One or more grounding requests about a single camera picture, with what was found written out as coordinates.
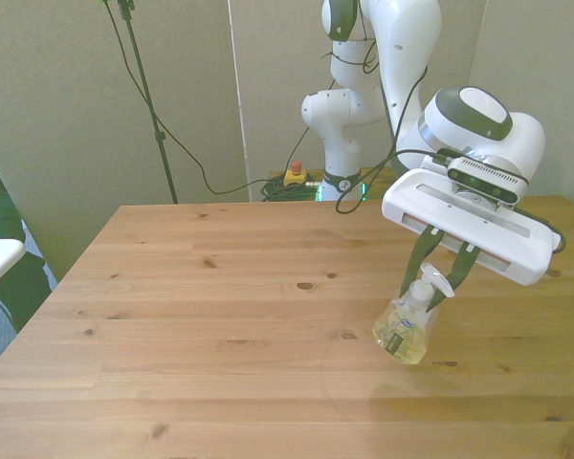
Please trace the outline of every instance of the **wood knot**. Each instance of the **wood knot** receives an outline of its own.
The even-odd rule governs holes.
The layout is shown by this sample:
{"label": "wood knot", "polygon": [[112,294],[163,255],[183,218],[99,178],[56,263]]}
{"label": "wood knot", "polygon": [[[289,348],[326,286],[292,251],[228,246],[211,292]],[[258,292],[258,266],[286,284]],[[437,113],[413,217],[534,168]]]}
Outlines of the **wood knot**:
{"label": "wood knot", "polygon": [[159,424],[153,427],[153,431],[151,432],[151,438],[158,439],[168,432],[168,424]]}
{"label": "wood knot", "polygon": [[561,271],[557,271],[557,270],[548,270],[546,273],[547,273],[549,276],[555,277],[555,278],[562,276],[562,272],[561,272]]}
{"label": "wood knot", "polygon": [[315,290],[317,288],[317,286],[315,284],[310,283],[310,282],[299,282],[298,288],[300,290]]}

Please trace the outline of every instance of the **robotic arm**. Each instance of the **robotic arm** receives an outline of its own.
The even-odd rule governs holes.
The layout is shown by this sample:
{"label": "robotic arm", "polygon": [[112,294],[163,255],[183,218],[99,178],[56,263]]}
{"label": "robotic arm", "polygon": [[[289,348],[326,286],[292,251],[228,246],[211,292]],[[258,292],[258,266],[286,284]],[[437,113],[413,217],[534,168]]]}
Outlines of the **robotic arm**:
{"label": "robotic arm", "polygon": [[[345,89],[311,95],[302,104],[304,121],[323,138],[323,197],[338,199],[360,177],[359,147],[344,138],[343,129],[386,113],[400,153],[391,165],[401,177],[384,198],[385,218],[422,234],[418,245],[425,246],[424,236],[441,234],[436,245],[459,256],[469,253],[472,263],[521,285],[533,284],[562,242],[549,226],[515,208],[540,163],[542,127],[475,87],[442,90],[425,111],[415,88],[407,104],[440,21],[437,0],[325,0],[322,22],[334,40],[332,75]],[[376,39],[382,88],[378,75],[352,65],[363,63],[370,38]],[[360,197],[357,188],[346,196]]]}

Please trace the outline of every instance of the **bottle label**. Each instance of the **bottle label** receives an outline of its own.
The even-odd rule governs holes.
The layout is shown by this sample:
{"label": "bottle label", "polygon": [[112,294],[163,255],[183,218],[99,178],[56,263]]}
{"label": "bottle label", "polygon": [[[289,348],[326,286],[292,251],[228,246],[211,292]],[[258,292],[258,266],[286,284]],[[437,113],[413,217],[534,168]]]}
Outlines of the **bottle label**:
{"label": "bottle label", "polygon": [[402,345],[402,341],[404,341],[404,339],[397,333],[394,333],[386,345],[386,350],[388,351],[388,353],[391,354],[392,356],[395,356],[395,353]]}

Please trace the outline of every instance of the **soap bottle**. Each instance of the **soap bottle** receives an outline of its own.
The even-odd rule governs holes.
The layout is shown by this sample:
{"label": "soap bottle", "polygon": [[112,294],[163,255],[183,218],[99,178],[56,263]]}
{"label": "soap bottle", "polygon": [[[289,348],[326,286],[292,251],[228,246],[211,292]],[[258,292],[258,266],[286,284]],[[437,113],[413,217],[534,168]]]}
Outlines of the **soap bottle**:
{"label": "soap bottle", "polygon": [[376,342],[394,359],[416,364],[428,351],[430,332],[438,311],[427,311],[434,288],[447,297],[455,295],[449,281],[431,263],[421,265],[421,278],[412,282],[401,298],[394,299],[374,323]]}

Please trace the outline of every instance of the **black stand pole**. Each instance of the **black stand pole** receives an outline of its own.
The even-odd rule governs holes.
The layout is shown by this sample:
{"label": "black stand pole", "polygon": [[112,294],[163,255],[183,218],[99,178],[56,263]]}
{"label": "black stand pole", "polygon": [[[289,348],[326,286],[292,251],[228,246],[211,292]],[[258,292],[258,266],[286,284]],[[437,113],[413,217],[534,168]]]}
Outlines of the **black stand pole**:
{"label": "black stand pole", "polygon": [[164,171],[166,172],[166,178],[168,180],[168,186],[170,187],[170,194],[172,195],[172,203],[179,204],[176,197],[176,190],[174,189],[174,183],[172,182],[172,175],[170,174],[170,167],[168,165],[168,158],[166,156],[166,149],[164,148],[164,140],[166,139],[166,134],[160,131],[160,127],[157,123],[157,116],[155,115],[155,110],[153,109],[153,102],[151,101],[151,94],[149,93],[149,87],[146,84],[146,77],[144,76],[143,62],[141,61],[141,55],[138,52],[138,45],[136,44],[136,37],[134,36],[134,30],[132,29],[132,14],[130,10],[134,10],[133,0],[118,0],[119,10],[121,17],[127,25],[127,31],[130,33],[130,40],[132,41],[132,48],[134,49],[134,56],[136,57],[136,63],[138,64],[138,71],[141,74],[141,81],[143,82],[144,95],[146,98],[146,104],[149,107],[149,112],[151,113],[151,120],[153,121],[153,127],[155,128],[155,140],[160,147],[160,154],[162,155],[162,162],[164,163]]}

